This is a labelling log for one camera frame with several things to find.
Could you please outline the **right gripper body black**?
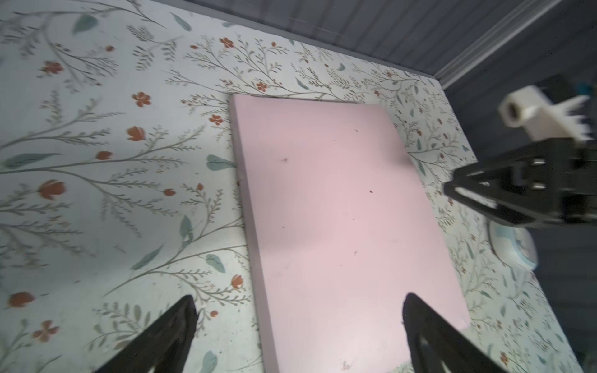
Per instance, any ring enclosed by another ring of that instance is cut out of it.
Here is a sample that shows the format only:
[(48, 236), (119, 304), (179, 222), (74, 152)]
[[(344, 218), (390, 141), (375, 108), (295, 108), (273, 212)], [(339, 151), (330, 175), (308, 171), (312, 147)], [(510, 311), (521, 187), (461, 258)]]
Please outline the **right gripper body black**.
[(567, 224), (596, 223), (596, 140), (575, 149), (566, 171), (563, 220)]

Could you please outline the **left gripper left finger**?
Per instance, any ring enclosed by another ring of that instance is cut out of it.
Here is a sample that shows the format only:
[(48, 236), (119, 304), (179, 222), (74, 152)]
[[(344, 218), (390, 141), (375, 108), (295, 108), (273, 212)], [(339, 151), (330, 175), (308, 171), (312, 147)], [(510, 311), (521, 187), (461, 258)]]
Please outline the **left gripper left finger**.
[(197, 321), (194, 299), (185, 295), (98, 371), (181, 373)]

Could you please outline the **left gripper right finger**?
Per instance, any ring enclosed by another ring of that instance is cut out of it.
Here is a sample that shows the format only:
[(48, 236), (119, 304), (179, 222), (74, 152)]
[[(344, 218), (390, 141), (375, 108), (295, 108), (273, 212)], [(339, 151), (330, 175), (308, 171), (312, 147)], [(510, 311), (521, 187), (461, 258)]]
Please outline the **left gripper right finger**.
[(505, 371), (414, 293), (402, 315), (415, 372)]

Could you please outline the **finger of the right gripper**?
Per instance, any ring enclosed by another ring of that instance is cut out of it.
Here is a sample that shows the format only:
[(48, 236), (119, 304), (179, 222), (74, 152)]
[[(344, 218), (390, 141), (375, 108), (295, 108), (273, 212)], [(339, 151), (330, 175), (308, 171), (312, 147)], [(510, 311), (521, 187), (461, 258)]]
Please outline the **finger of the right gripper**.
[(455, 169), (444, 194), (506, 226), (561, 224), (567, 140), (534, 142)]

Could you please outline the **pink folder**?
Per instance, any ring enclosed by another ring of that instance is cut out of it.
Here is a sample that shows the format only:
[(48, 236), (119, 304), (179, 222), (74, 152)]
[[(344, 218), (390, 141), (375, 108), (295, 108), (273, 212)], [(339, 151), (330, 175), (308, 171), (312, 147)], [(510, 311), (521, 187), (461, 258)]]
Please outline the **pink folder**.
[(407, 362), (404, 300), (470, 314), (418, 171), (373, 104), (229, 102), (267, 372), (388, 372)]

